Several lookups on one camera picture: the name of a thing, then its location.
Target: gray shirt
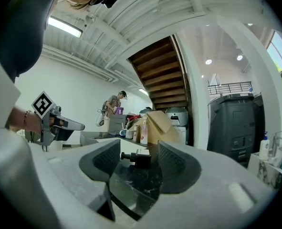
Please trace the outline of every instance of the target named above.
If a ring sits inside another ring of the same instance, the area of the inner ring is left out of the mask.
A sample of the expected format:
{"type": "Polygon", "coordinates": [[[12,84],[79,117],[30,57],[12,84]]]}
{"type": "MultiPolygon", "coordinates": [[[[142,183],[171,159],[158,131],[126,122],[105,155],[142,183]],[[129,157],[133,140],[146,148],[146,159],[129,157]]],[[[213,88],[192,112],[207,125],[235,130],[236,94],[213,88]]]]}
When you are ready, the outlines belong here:
{"type": "MultiPolygon", "coordinates": [[[[107,100],[107,102],[110,103],[110,105],[114,108],[114,107],[120,107],[121,106],[121,102],[119,99],[117,99],[117,96],[112,95],[111,97],[109,97],[109,99],[107,100]]],[[[106,109],[107,109],[107,113],[106,116],[110,117],[110,115],[113,115],[113,111],[111,111],[111,109],[109,109],[106,105],[106,109]]]]}

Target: faucet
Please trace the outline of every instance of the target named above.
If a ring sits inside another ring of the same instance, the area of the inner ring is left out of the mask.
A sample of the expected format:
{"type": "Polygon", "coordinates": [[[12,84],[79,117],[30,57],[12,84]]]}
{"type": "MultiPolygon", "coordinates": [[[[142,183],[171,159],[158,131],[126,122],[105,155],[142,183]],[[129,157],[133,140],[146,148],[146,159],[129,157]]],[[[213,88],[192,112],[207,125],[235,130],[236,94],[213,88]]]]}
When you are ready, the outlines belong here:
{"type": "Polygon", "coordinates": [[[269,153],[270,157],[275,157],[277,146],[280,145],[279,140],[282,140],[282,137],[278,136],[279,133],[281,133],[281,132],[276,132],[274,137],[273,137],[272,150],[269,153]]]}

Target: soap dispenser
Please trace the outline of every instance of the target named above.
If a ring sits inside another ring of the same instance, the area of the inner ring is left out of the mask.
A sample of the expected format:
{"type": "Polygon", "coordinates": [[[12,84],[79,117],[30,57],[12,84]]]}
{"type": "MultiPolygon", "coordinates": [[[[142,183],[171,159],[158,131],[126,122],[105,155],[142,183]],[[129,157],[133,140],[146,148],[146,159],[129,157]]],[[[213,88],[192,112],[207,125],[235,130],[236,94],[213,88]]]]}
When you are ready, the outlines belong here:
{"type": "Polygon", "coordinates": [[[267,160],[269,158],[269,144],[270,141],[268,140],[267,132],[265,132],[264,139],[261,141],[261,145],[260,145],[260,153],[259,153],[260,159],[267,160]]]}

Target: recessed light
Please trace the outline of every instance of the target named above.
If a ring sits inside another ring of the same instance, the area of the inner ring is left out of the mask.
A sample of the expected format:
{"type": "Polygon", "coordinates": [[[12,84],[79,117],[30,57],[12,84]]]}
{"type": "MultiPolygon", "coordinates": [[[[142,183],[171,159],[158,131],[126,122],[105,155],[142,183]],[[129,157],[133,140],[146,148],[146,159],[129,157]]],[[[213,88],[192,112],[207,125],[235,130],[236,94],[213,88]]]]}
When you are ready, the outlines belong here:
{"type": "Polygon", "coordinates": [[[212,63],[211,59],[206,60],[206,64],[211,64],[211,63],[212,63]]]}
{"type": "Polygon", "coordinates": [[[139,91],[144,93],[144,94],[146,94],[148,96],[148,93],[145,90],[143,90],[142,88],[140,88],[139,91]]]}

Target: white bottle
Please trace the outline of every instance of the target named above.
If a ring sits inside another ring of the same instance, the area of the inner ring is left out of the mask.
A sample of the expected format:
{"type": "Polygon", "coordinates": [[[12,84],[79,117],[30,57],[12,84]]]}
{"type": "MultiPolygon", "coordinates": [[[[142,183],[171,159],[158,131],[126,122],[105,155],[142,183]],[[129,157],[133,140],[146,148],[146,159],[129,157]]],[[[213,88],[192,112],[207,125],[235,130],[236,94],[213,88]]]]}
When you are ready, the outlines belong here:
{"type": "Polygon", "coordinates": [[[265,137],[264,140],[261,141],[260,145],[260,153],[259,153],[259,158],[262,160],[267,160],[269,158],[269,144],[270,141],[267,138],[267,132],[265,132],[265,137]]]}
{"type": "Polygon", "coordinates": [[[140,143],[141,144],[147,144],[147,136],[148,136],[148,126],[146,123],[147,116],[144,116],[144,122],[142,126],[142,131],[141,131],[141,138],[140,138],[140,143]]]}

